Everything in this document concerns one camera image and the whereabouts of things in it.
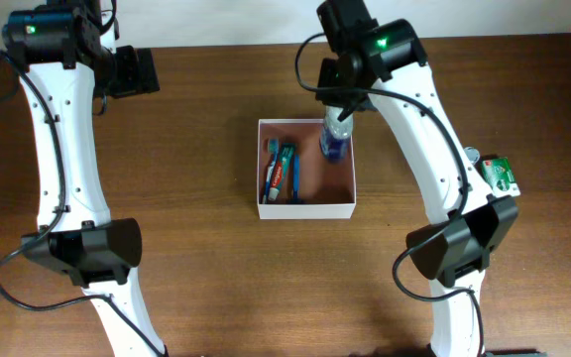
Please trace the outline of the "blue disposable razor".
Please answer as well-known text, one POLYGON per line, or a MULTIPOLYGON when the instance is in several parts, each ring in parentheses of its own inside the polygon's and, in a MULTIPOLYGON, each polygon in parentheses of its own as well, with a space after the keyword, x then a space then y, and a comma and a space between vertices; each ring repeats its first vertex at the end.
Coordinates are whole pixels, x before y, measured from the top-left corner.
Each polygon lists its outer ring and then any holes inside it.
POLYGON ((299 155, 295 154, 291 160, 291 197, 288 201, 289 204, 303 204, 300 198, 300 160, 299 155))

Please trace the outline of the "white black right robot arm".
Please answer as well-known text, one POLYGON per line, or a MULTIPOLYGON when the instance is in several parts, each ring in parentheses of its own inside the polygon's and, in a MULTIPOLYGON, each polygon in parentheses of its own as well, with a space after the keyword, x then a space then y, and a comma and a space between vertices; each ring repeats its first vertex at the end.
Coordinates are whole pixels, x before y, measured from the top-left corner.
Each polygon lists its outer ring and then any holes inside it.
POLYGON ((477 172, 438 98, 426 51, 412 25, 381 25, 362 1, 327 0, 317 16, 336 59, 326 59, 315 94, 326 105, 374 110, 394 133, 429 220, 406 236, 393 264, 411 260, 429 281, 429 347, 435 356, 482 356, 480 289, 491 254, 518 215, 477 172))

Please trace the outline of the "blue white toothbrush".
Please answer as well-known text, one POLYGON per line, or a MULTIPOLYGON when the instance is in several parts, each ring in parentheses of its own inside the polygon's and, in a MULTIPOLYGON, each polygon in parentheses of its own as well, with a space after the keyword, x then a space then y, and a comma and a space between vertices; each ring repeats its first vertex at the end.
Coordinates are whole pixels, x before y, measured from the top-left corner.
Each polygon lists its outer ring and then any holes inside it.
POLYGON ((268 151, 270 154, 270 159, 269 159, 269 164, 267 167, 267 171, 266 171, 266 179, 265 179, 265 184, 264 184, 264 189, 263 189, 263 193, 262 193, 262 200, 261 203, 262 204, 266 204, 268 201, 268 196, 269 196, 269 191, 270 191, 270 186, 271 186, 271 180, 272 180, 272 176, 273 176, 273 170, 274 167, 276 165, 278 156, 279 156, 279 152, 280 152, 280 142, 278 138, 271 138, 268 141, 268 151))

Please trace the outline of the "green Colgate toothpaste tube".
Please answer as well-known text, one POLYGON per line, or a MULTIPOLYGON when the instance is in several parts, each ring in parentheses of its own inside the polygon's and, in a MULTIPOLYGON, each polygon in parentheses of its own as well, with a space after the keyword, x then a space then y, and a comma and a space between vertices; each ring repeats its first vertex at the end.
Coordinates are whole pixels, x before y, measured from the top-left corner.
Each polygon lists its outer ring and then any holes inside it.
POLYGON ((282 145, 273 169, 273 176, 268 191, 268 201, 273 202, 277 200, 295 150, 296 145, 293 143, 282 145))

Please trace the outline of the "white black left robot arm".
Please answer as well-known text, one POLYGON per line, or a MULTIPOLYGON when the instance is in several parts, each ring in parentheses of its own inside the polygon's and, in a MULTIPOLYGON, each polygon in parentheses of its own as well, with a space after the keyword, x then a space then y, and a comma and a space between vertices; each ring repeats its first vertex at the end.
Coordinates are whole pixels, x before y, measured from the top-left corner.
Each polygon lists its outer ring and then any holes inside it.
POLYGON ((18 254, 68 277, 92 303, 117 356, 164 356, 139 285, 142 234, 115 219, 96 160, 95 99, 158 90, 149 50, 117 47, 113 1, 49 1, 11 13, 5 60, 24 88, 40 178, 36 232, 18 254))

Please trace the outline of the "dark blue spray bottle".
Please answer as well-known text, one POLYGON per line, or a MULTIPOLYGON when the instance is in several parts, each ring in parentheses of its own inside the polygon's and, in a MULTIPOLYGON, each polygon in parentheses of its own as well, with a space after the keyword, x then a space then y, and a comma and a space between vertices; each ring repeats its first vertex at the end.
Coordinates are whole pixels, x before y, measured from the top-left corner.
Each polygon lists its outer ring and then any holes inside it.
POLYGON ((340 107, 325 107, 319 146, 328 162, 338 163, 346 157, 353 128, 354 120, 351 112, 340 107))

